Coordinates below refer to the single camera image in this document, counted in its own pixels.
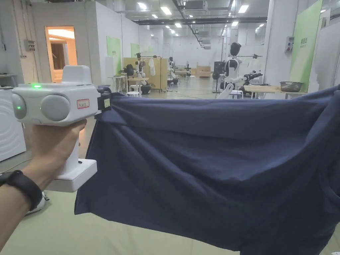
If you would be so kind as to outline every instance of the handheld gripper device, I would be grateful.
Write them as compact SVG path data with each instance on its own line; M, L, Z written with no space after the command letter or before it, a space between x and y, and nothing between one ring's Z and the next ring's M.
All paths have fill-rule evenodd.
M110 94L96 89L87 66L65 66L60 84L19 84L12 92L15 117L23 123L67 126L111 108ZM78 158L77 141L47 190L75 192L96 172L95 160Z

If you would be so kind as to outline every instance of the white robot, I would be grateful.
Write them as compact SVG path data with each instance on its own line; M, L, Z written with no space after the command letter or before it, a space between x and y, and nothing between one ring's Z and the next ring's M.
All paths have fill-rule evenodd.
M111 109L110 94L96 89L87 66L65 66L61 84L19 84L12 92L15 117L23 123L67 126ZM75 192L96 172L95 160L78 158L77 142L47 190Z
M144 64L145 62L141 61L140 58L141 58L141 55L140 53L137 53L137 58L138 58L138 61L136 61L136 74L137 74L137 77L139 78L145 78L145 73L143 72L143 68L144 68ZM136 82L137 85L146 85L146 81L137 81Z
M239 43L232 43L230 45L230 54L229 57L224 65L225 76L226 78L224 81L224 90L223 92L217 97L217 99L226 99L228 96L235 92L238 94L238 87L241 87L243 83L246 81L247 78L243 76L238 76L238 69L240 68L240 64L242 60L237 58L236 56L240 52L241 45Z
M176 75L174 73L174 70L175 70L175 62L173 61L173 58L170 57L169 58L170 60L170 63L169 63L169 66L170 66L170 78L171 79L176 79Z

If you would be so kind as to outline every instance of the forearm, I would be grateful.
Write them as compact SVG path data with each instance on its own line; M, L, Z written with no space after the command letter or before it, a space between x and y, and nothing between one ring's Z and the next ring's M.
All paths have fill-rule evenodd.
M51 172L46 172L32 162L22 170L41 190L53 180ZM0 251L31 207L29 199L17 188L10 185L0 187Z

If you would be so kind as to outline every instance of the navy blue shirt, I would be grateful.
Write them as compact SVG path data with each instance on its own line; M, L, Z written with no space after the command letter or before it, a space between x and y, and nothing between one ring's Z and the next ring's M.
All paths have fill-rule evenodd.
M340 220L339 87L292 100L112 94L75 214L242 255L316 255Z

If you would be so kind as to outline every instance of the gray basket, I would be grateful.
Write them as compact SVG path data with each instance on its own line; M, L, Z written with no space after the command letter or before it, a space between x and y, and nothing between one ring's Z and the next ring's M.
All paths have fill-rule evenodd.
M299 92L303 85L302 82L280 82L280 84L283 92Z

